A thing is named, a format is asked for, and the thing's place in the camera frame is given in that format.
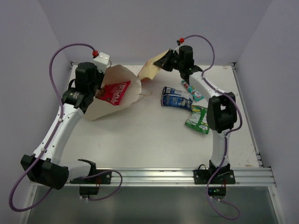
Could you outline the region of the beige cassava chips packet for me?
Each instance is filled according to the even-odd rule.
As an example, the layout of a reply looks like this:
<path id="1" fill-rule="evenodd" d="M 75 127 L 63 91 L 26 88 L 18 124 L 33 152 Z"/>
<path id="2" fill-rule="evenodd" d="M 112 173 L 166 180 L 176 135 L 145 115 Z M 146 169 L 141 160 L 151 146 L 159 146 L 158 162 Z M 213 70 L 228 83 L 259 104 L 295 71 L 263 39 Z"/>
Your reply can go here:
<path id="1" fill-rule="evenodd" d="M 161 59 L 169 50 L 166 50 L 159 55 L 149 59 L 139 71 L 137 77 L 140 79 L 141 82 L 147 82 L 153 80 L 156 74 L 160 71 L 160 68 L 154 65 L 154 62 Z"/>

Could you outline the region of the beige paper bag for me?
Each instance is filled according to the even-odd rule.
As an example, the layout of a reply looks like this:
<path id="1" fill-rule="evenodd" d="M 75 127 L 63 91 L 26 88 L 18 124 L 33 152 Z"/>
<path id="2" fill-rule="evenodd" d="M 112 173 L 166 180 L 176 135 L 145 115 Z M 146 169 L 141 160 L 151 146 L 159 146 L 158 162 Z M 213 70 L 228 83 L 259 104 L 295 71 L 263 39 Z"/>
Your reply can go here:
<path id="1" fill-rule="evenodd" d="M 101 89 L 84 114 L 84 119 L 93 121 L 108 114 L 123 110 L 151 92 L 142 89 L 140 79 L 128 68 L 115 65 L 106 70 Z"/>

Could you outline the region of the red Real crisps packet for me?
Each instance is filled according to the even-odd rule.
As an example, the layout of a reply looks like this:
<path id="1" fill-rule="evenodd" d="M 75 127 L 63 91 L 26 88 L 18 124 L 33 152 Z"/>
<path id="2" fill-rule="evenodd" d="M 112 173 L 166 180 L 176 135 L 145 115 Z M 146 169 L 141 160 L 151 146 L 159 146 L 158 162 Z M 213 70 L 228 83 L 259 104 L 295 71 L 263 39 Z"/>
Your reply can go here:
<path id="1" fill-rule="evenodd" d="M 106 101 L 112 105 L 119 106 L 131 81 L 117 84 L 109 84 L 97 91 L 95 97 L 99 100 Z"/>

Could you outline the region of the blue snack packet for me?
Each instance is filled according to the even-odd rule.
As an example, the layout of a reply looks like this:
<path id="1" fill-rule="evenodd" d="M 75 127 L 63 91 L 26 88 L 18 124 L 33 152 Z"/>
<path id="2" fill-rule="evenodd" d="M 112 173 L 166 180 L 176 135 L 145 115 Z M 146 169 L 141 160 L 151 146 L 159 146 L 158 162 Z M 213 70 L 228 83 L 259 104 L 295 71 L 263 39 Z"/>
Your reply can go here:
<path id="1" fill-rule="evenodd" d="M 166 86 L 163 88 L 161 106 L 170 106 L 191 111 L 192 104 L 193 96 L 191 93 Z"/>

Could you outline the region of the teal Fox's candy packet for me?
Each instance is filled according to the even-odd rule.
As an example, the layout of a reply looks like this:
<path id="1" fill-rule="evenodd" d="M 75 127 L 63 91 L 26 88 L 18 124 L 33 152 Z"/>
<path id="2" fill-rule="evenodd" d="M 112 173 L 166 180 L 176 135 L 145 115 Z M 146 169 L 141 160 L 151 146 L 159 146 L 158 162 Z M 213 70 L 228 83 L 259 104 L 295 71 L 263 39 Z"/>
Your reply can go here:
<path id="1" fill-rule="evenodd" d="M 204 96 L 196 88 L 194 88 L 192 85 L 188 84 L 185 80 L 182 80 L 181 84 L 185 87 L 185 89 L 188 92 L 191 93 L 194 101 L 198 102 L 198 101 L 204 99 Z"/>

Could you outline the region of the green snack packet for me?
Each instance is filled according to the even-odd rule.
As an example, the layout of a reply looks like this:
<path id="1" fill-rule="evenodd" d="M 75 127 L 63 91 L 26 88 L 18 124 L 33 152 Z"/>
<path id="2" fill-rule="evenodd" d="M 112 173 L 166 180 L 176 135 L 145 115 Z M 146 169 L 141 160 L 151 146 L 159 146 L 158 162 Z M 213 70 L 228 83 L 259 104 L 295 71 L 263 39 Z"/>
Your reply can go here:
<path id="1" fill-rule="evenodd" d="M 190 117 L 186 120 L 185 126 L 199 133 L 208 134 L 210 128 L 207 123 L 207 108 L 199 105 L 193 105 L 192 113 Z"/>

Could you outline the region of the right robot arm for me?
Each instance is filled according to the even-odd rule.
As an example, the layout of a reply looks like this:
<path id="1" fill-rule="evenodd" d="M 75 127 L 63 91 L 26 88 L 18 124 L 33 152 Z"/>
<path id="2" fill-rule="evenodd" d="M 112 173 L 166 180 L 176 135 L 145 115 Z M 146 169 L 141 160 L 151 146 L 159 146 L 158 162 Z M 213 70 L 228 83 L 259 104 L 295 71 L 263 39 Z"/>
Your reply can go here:
<path id="1" fill-rule="evenodd" d="M 182 45 L 154 61 L 154 65 L 165 70 L 177 70 L 187 83 L 194 86 L 207 100 L 207 123 L 213 134 L 213 151 L 209 161 L 208 178 L 213 183 L 219 183 L 225 174 L 230 172 L 228 145 L 230 131 L 237 121 L 237 111 L 232 103 L 235 95 L 232 92 L 221 94 L 216 86 L 207 83 L 199 74 L 203 70 L 195 65 L 193 49 Z"/>

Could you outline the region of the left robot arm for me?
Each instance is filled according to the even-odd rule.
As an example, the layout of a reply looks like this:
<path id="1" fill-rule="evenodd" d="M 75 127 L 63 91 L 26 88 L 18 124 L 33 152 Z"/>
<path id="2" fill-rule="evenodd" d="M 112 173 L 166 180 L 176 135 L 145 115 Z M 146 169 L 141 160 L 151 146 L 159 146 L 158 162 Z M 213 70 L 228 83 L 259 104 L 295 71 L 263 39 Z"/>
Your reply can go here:
<path id="1" fill-rule="evenodd" d="M 75 78 L 62 95 L 62 107 L 46 137 L 32 155 L 24 155 L 21 159 L 21 166 L 32 182 L 61 189 L 71 179 L 81 177 L 86 183 L 96 180 L 97 171 L 90 163 L 79 160 L 72 168 L 60 161 L 74 127 L 101 88 L 106 69 L 107 63 L 95 60 L 78 64 Z"/>

